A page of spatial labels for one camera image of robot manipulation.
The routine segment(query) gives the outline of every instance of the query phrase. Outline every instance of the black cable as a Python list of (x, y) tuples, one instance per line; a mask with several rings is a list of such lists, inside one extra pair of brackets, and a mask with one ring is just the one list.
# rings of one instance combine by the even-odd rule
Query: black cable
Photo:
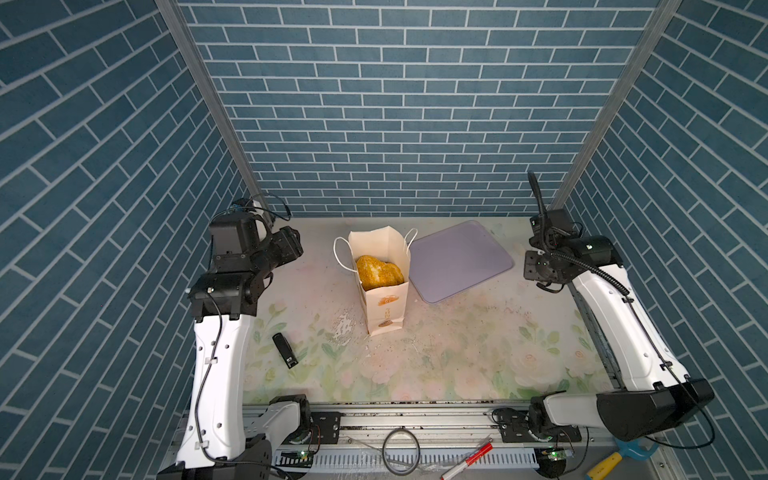
[[(587, 452), (589, 452), (589, 427), (585, 427), (587, 429), (587, 445), (584, 447), (584, 455), (581, 457), (581, 461), (576, 465), (575, 467), (571, 468), (570, 470), (566, 470), (565, 472), (562, 472), (560, 476), (558, 476), (558, 480), (561, 476), (567, 475), (569, 473), (576, 472), (578, 469), (581, 468), (581, 466), (584, 464), (584, 460), (587, 459)], [(574, 450), (574, 454), (576, 453), (576, 450), (574, 449), (573, 444), (571, 443), (571, 449)]]
[[(413, 462), (413, 465), (410, 465), (406, 470), (395, 470), (390, 464), (389, 460), (386, 458), (386, 444), (389, 442), (389, 439), (392, 438), (396, 433), (405, 433), (406, 435), (409, 435), (413, 441), (416, 443), (416, 461)], [(384, 439), (384, 443), (382, 443), (382, 460), (384, 461), (384, 466), (387, 470), (389, 470), (389, 473), (392, 473), (393, 475), (397, 475), (399, 477), (404, 477), (406, 475), (411, 475), (414, 470), (419, 466), (419, 463), (422, 461), (422, 447), (419, 445), (419, 440), (416, 438), (416, 435), (413, 435), (409, 430), (406, 430), (403, 427), (400, 427), (399, 429), (392, 430), (389, 435), (386, 436)]]
[(315, 427), (317, 427), (317, 450), (312, 452), (312, 456), (317, 455), (317, 452), (320, 451), (320, 425), (315, 425)]
[(531, 185), (533, 196), (536, 198), (536, 204), (538, 205), (538, 241), (541, 244), (541, 249), (545, 252), (549, 252), (549, 246), (545, 239), (547, 208), (544, 206), (544, 198), (541, 196), (541, 189), (538, 187), (536, 174), (532, 171), (528, 171), (528, 184)]
[(221, 315), (221, 310), (219, 310), (219, 306), (216, 303), (216, 300), (214, 300), (214, 297), (209, 293), (206, 292), (206, 295), (208, 295), (208, 298), (210, 298), (210, 301), (214, 303), (214, 307), (216, 307), (216, 313), (219, 314), (219, 331), (216, 334), (216, 341), (214, 342), (214, 347), (210, 351), (210, 362), (208, 363), (208, 368), (205, 370), (205, 374), (203, 375), (203, 379), (200, 381), (200, 388), (197, 390), (197, 398), (195, 399), (194, 403), (194, 423), (197, 430), (197, 441), (200, 443), (200, 450), (202, 451), (203, 455), (205, 455), (205, 458), (208, 460), (214, 462), (214, 463), (224, 463), (226, 465), (242, 465), (242, 464), (248, 464), (248, 465), (258, 465), (260, 467), (266, 467), (274, 470), (277, 473), (280, 473), (288, 480), (293, 480), (293, 477), (288, 475), (288, 472), (281, 469), (280, 467), (276, 467), (275, 465), (268, 465), (266, 463), (260, 463), (260, 462), (252, 462), (250, 460), (219, 460), (218, 458), (214, 458), (210, 456), (208, 453), (208, 447), (203, 447), (203, 433), (200, 430), (200, 419), (198, 418), (198, 410), (200, 408), (200, 397), (203, 394), (203, 387), (205, 386), (205, 381), (208, 379), (208, 373), (210, 373), (210, 367), (213, 366), (213, 360), (216, 358), (216, 348), (219, 346), (219, 339), (221, 338), (221, 330), (224, 327), (224, 318)]
[(230, 207), (230, 208), (227, 208), (226, 210), (222, 210), (221, 212), (218, 212), (217, 214), (214, 214), (214, 215), (213, 215), (213, 216), (210, 218), (210, 221), (209, 221), (208, 223), (212, 223), (212, 222), (214, 221), (214, 219), (215, 219), (215, 218), (217, 218), (217, 217), (221, 217), (221, 216), (222, 216), (222, 215), (224, 215), (224, 214), (230, 214), (230, 213), (232, 213), (232, 212), (241, 211), (242, 209), (243, 209), (243, 207), (239, 207), (239, 206), (238, 206), (238, 207)]
[(208, 248), (208, 271), (210, 272), (210, 266), (214, 262), (214, 236), (210, 236), (210, 247)]
[(629, 305), (630, 310), (632, 310), (632, 315), (634, 315), (634, 318), (637, 320), (637, 322), (640, 324), (641, 328), (643, 329), (643, 332), (645, 332), (645, 336), (648, 338), (648, 341), (650, 342), (651, 346), (653, 346), (654, 350), (656, 351), (656, 355), (659, 357), (659, 360), (667, 367), (667, 371), (672, 375), (672, 377), (677, 381), (677, 384), (680, 385), (680, 387), (683, 389), (683, 391), (688, 395), (688, 398), (694, 403), (696, 408), (701, 412), (701, 415), (704, 415), (704, 419), (707, 420), (707, 423), (710, 426), (710, 439), (707, 440), (705, 443), (699, 444), (699, 445), (671, 445), (666, 442), (662, 442), (661, 440), (656, 440), (653, 437), (650, 437), (648, 435), (645, 436), (646, 439), (651, 440), (652, 442), (658, 443), (659, 445), (664, 445), (665, 447), (670, 447), (671, 449), (679, 449), (679, 450), (698, 450), (703, 449), (704, 447), (707, 447), (709, 445), (712, 445), (715, 441), (715, 438), (717, 436), (717, 433), (715, 431), (715, 426), (712, 423), (712, 419), (710, 419), (710, 416), (704, 411), (703, 408), (699, 405), (699, 402), (688, 392), (688, 389), (683, 386), (683, 383), (680, 381), (679, 378), (677, 378), (677, 375), (675, 375), (675, 372), (672, 371), (671, 366), (666, 363), (663, 356), (661, 355), (661, 352), (656, 347), (656, 344), (653, 342), (653, 340), (650, 339), (650, 334), (645, 329), (645, 325), (640, 321), (640, 317), (637, 316), (637, 312), (635, 311), (634, 307), (632, 306), (632, 302), (627, 303)]
[[(263, 194), (264, 194), (264, 195), (267, 195), (267, 196), (269, 196), (269, 197), (272, 197), (272, 198), (276, 198), (277, 200), (280, 200), (280, 203), (282, 203), (282, 204), (283, 204), (283, 207), (286, 209), (286, 216), (287, 216), (287, 217), (283, 217), (282, 215), (276, 214), (276, 213), (275, 213), (275, 212), (273, 212), (272, 210), (267, 210), (266, 208), (261, 208), (261, 207), (251, 207), (251, 208), (258, 208), (258, 209), (260, 209), (260, 210), (264, 210), (265, 212), (267, 212), (267, 213), (269, 213), (269, 214), (272, 214), (272, 215), (274, 215), (275, 217), (277, 217), (277, 218), (280, 218), (280, 219), (283, 219), (283, 220), (285, 220), (285, 221), (288, 221), (288, 220), (290, 220), (291, 218), (293, 218), (293, 214), (292, 214), (292, 213), (291, 213), (291, 211), (290, 211), (290, 207), (288, 207), (288, 203), (287, 203), (287, 202), (286, 202), (286, 201), (285, 201), (285, 200), (284, 200), (282, 197), (278, 197), (277, 195), (275, 195), (275, 194), (271, 194), (270, 192), (263, 192)], [(251, 196), (251, 198), (249, 198), (249, 199), (248, 199), (248, 201), (250, 202), (250, 201), (252, 201), (254, 198), (256, 198), (256, 195), (253, 195), (253, 196)]]
[(586, 270), (589, 270), (590, 272), (594, 273), (595, 275), (599, 276), (601, 279), (605, 280), (606, 282), (610, 283), (616, 290), (619, 291), (621, 296), (629, 296), (630, 291), (627, 287), (621, 284), (620, 281), (616, 280), (612, 277), (608, 272), (605, 272), (601, 268), (592, 265), (590, 263), (584, 262), (583, 260), (579, 260), (576, 257), (572, 257), (571, 255), (568, 255), (567, 253), (558, 252), (557, 250), (549, 252), (549, 254), (553, 257), (561, 258), (567, 262), (571, 262), (574, 265), (578, 265), (581, 268), (584, 268)]
[(555, 226), (552, 226), (552, 227), (550, 227), (550, 228), (551, 228), (552, 230), (554, 230), (554, 231), (555, 231), (555, 233), (559, 233), (559, 234), (560, 234), (560, 235), (562, 235), (563, 237), (567, 237), (567, 238), (568, 238), (568, 237), (573, 237), (573, 236), (574, 236), (574, 233), (573, 233), (573, 232), (567, 232), (566, 230), (563, 230), (563, 229), (561, 229), (561, 228), (558, 228), (558, 227), (555, 227)]
[(565, 284), (564, 283), (561, 283), (560, 288), (557, 289), (557, 290), (553, 290), (551, 288), (547, 288), (551, 284), (552, 284), (552, 282), (547, 282), (547, 283), (537, 282), (536, 286), (539, 287), (540, 289), (544, 290), (545, 292), (549, 292), (549, 293), (560, 293), (565, 288)]
[(574, 226), (581, 225), (581, 228), (578, 230), (578, 237), (582, 238), (584, 236), (584, 224), (582, 222), (574, 222)]
[[(576, 449), (574, 448), (574, 443), (571, 441), (571, 436), (566, 432), (564, 429), (560, 429), (561, 432), (563, 432), (563, 435), (568, 439), (568, 444), (571, 446), (571, 450), (573, 451), (574, 455), (576, 455)], [(554, 444), (557, 445), (560, 440), (560, 435), (557, 435), (554, 437)]]

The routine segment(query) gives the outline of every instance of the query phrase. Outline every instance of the purple tray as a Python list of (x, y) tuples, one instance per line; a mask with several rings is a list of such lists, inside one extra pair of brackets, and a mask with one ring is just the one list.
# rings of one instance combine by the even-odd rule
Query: purple tray
[(427, 303), (437, 303), (512, 268), (507, 250), (470, 220), (411, 244), (409, 278)]

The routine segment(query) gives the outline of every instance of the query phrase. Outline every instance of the yellow toy handle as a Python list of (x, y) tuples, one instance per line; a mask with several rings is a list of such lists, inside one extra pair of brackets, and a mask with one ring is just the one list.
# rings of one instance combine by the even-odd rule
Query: yellow toy handle
[(611, 473), (618, 463), (621, 462), (619, 452), (612, 453), (610, 457), (595, 465), (592, 470), (587, 472), (587, 478), (591, 480), (603, 480), (606, 475)]

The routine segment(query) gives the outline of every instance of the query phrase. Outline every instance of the paper bag handle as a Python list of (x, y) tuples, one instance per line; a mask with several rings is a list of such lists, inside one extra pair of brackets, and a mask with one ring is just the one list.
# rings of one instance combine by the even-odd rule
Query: paper bag handle
[(406, 240), (408, 238), (408, 235), (411, 234), (411, 232), (414, 232), (414, 234), (413, 234), (413, 238), (411, 239), (411, 241), (408, 242), (408, 249), (409, 250), (411, 248), (411, 243), (413, 243), (413, 240), (416, 240), (416, 235), (419, 234), (419, 230), (416, 229), (416, 228), (412, 228), (411, 230), (408, 230), (408, 233), (406, 233), (406, 235), (402, 238), (403, 240)]
[(336, 242), (338, 242), (339, 240), (344, 240), (344, 243), (346, 243), (346, 245), (349, 247), (349, 252), (350, 253), (352, 252), (352, 245), (349, 245), (349, 242), (346, 241), (346, 238), (344, 238), (344, 237), (336, 237), (336, 239), (333, 241), (333, 256), (336, 257), (336, 261), (339, 262), (339, 265), (343, 266), (344, 268), (346, 268), (350, 272), (356, 272), (357, 270), (355, 270), (353, 268), (349, 268), (347, 265), (344, 265), (343, 263), (341, 263), (341, 260), (339, 260), (339, 254), (336, 253)]

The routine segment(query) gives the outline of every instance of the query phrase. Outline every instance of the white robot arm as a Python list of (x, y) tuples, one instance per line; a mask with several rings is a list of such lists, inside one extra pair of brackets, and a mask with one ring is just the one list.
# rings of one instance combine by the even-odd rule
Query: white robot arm
[(628, 442), (680, 425), (714, 398), (709, 382), (691, 379), (661, 338), (613, 243), (603, 236), (582, 238), (563, 210), (546, 211), (533, 173), (528, 181), (538, 201), (530, 239), (538, 251), (526, 253), (524, 277), (551, 293), (560, 291), (549, 288), (553, 283), (569, 286), (614, 381), (610, 392), (534, 397), (532, 431), (593, 426)]
[(158, 474), (164, 480), (266, 478), (279, 470), (271, 464), (280, 444), (309, 431), (306, 397), (279, 397), (249, 426), (253, 438), (246, 441), (243, 370), (257, 301), (272, 270), (303, 249), (296, 230), (272, 233), (249, 200), (235, 204), (211, 220), (213, 267), (188, 292), (196, 340), (192, 400), (176, 465)]

